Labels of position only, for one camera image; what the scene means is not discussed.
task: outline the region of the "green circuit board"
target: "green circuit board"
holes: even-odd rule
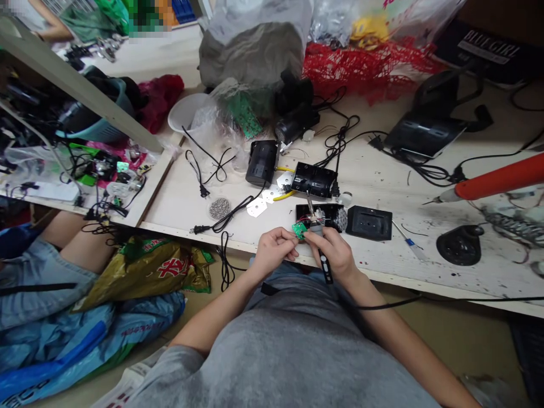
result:
[[[293,231],[299,240],[304,240],[304,233],[308,230],[303,222],[297,222],[292,225]]]

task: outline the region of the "floor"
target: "floor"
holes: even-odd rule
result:
[[[229,252],[234,266],[246,267],[250,254]],[[221,264],[210,268],[211,294],[187,293],[184,315],[161,338],[136,349],[124,364],[80,386],[32,404],[35,408],[88,407],[113,388],[125,367],[152,354],[171,340],[183,325],[221,293]],[[411,296],[403,288],[377,284],[389,302]],[[427,342],[458,376],[491,375],[505,380],[512,389],[525,394],[516,353],[504,315],[497,309],[475,304],[436,304],[416,302],[397,309],[410,326]]]

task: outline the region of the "teal basket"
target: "teal basket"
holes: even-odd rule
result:
[[[110,79],[110,81],[119,89],[119,96],[117,97],[117,101],[115,103],[117,104],[117,106],[123,109],[123,111],[134,117],[134,108],[132,107],[129,98],[125,94],[125,81],[121,79]],[[57,130],[56,133],[57,136],[67,139],[79,138],[91,142],[102,143],[116,142],[125,135],[116,127],[110,125],[109,122],[103,118],[94,125],[89,126],[87,129],[77,133],[64,133],[61,130]]]

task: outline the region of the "gray t-shirt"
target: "gray t-shirt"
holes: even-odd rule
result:
[[[169,348],[127,407],[439,407],[323,285],[284,277],[273,286],[281,291],[255,294],[206,359]]]

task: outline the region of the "orange tool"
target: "orange tool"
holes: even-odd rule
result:
[[[429,203],[476,200],[544,182],[544,153],[456,184]]]

